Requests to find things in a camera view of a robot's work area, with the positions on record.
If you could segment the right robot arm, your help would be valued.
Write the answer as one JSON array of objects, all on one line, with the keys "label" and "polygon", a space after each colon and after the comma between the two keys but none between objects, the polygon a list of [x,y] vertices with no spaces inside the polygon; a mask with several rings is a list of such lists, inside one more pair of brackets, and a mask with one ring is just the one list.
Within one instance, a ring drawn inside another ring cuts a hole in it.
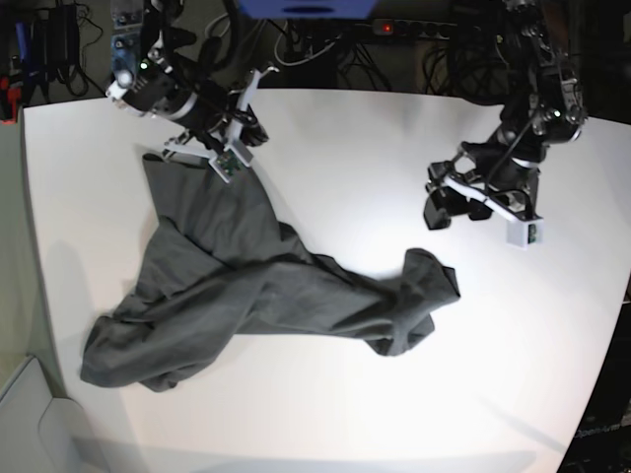
[{"label": "right robot arm", "polygon": [[251,102],[260,81],[275,66],[253,69],[242,86],[219,85],[215,74],[232,66],[242,43],[240,12],[235,2],[224,4],[230,37],[216,34],[200,39],[176,26],[181,1],[113,1],[110,41],[112,82],[106,96],[137,116],[157,115],[182,127],[165,144],[165,160],[176,154],[201,156],[221,165],[248,166],[251,149],[268,135]]}]

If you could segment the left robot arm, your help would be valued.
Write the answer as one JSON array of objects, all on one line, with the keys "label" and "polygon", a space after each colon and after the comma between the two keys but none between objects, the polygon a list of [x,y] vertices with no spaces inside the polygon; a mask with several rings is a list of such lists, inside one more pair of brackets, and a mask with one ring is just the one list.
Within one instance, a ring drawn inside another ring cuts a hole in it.
[{"label": "left robot arm", "polygon": [[580,136],[587,114],[561,3],[503,1],[497,20],[496,52],[508,68],[500,123],[486,141],[462,142],[429,166],[423,217],[436,231],[454,217],[498,215],[534,241],[539,167],[550,146]]}]

